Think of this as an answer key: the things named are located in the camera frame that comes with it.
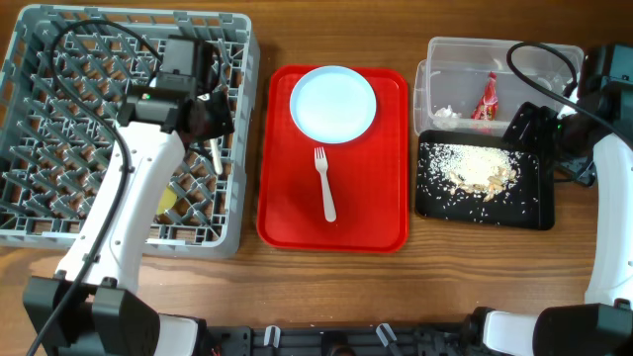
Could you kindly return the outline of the white plastic spoon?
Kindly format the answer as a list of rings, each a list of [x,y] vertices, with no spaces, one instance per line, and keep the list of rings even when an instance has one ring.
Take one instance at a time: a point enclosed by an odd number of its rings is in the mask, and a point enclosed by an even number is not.
[[[216,174],[220,176],[224,173],[224,168],[221,161],[222,154],[221,154],[220,145],[216,138],[212,138],[210,140],[210,150],[211,150],[211,156],[213,159],[214,170]]]

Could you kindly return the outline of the yellow cup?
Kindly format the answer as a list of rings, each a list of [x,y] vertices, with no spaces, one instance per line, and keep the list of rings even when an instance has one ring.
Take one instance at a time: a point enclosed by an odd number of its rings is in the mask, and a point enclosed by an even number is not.
[[[163,215],[166,211],[169,211],[178,201],[177,194],[169,187],[167,187],[158,203],[155,214],[157,216]]]

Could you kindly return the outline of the red snack wrapper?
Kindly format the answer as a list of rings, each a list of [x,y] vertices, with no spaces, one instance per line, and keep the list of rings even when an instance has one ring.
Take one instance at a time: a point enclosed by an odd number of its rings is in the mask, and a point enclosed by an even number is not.
[[[484,93],[474,109],[471,118],[478,121],[493,121],[497,115],[497,75],[490,72]]]

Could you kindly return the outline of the food scraps and rice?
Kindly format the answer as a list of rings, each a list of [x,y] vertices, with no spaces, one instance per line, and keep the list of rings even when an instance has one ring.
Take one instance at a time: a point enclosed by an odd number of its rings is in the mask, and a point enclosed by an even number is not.
[[[456,143],[423,142],[417,162],[418,211],[469,223],[509,223],[526,215],[533,190],[520,184],[537,167],[528,153]]]

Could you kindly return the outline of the white plastic fork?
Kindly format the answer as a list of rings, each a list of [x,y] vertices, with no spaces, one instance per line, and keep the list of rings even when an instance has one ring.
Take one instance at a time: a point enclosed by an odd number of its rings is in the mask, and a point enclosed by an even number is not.
[[[324,217],[327,222],[333,223],[336,221],[336,210],[327,179],[328,163],[323,147],[315,149],[315,166],[320,177]]]

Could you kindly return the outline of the light blue plate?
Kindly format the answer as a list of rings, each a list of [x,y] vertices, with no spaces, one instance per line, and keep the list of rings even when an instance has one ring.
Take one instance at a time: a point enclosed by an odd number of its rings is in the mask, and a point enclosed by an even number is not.
[[[312,140],[342,144],[360,137],[377,115],[377,96],[359,72],[318,67],[294,86],[289,109],[295,126]]]

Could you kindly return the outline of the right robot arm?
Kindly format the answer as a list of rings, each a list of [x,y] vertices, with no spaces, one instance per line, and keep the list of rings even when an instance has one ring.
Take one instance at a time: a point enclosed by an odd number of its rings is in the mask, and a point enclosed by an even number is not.
[[[583,157],[598,181],[592,273],[581,305],[538,315],[478,308],[464,322],[462,341],[506,355],[629,355],[632,352],[632,47],[594,48],[562,94],[534,82],[506,55],[528,86],[572,109],[555,120],[547,108],[524,104],[503,138],[544,148],[558,160]]]

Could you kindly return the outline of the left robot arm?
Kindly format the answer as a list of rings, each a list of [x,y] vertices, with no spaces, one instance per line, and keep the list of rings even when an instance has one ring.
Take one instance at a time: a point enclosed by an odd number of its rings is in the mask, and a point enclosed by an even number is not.
[[[171,36],[149,83],[130,86],[111,129],[113,155],[94,205],[50,278],[23,295],[49,355],[208,355],[204,320],[155,311],[136,294],[144,238],[191,143],[233,131],[219,89],[222,57],[208,42]]]

